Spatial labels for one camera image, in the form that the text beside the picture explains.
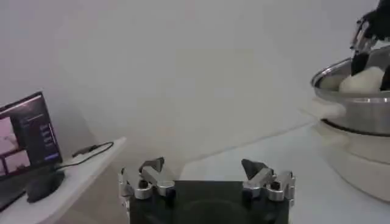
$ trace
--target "computer mouse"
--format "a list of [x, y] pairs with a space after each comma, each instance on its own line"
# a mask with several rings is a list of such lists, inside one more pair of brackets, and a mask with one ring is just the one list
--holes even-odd
[[51, 195], [59, 188], [64, 177], [62, 170], [37, 177], [26, 187], [27, 201], [33, 203]]

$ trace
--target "stainless steel pot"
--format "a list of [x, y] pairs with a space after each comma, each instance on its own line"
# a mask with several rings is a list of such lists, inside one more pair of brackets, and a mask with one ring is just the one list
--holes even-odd
[[[336, 128], [363, 135], [390, 136], [390, 91], [374, 94], [338, 92], [350, 75], [348, 58], [318, 72], [311, 80], [317, 95], [307, 112]], [[374, 50], [367, 68], [385, 70], [390, 64], [390, 46]]]

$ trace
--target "pot handle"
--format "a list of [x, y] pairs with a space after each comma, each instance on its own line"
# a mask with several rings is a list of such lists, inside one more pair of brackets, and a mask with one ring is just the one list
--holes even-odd
[[300, 111], [321, 120], [342, 117], [346, 113], [346, 108], [340, 103], [315, 97], [307, 106], [301, 108]]

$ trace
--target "white wall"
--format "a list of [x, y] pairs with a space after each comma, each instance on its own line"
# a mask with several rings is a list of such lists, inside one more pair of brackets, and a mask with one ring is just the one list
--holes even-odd
[[310, 78], [376, 2], [3, 0], [0, 103], [43, 89], [67, 152], [194, 159], [308, 121]]

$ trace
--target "metal bowl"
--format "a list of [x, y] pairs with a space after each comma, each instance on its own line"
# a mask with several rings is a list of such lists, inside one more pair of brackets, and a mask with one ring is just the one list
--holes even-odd
[[[311, 80], [316, 95], [344, 106], [345, 113], [323, 121], [336, 128], [362, 135], [390, 136], [390, 91], [372, 94], [340, 93], [339, 84], [350, 75], [351, 58], [318, 72]], [[367, 68], [385, 70], [390, 64], [390, 46], [372, 51]]]

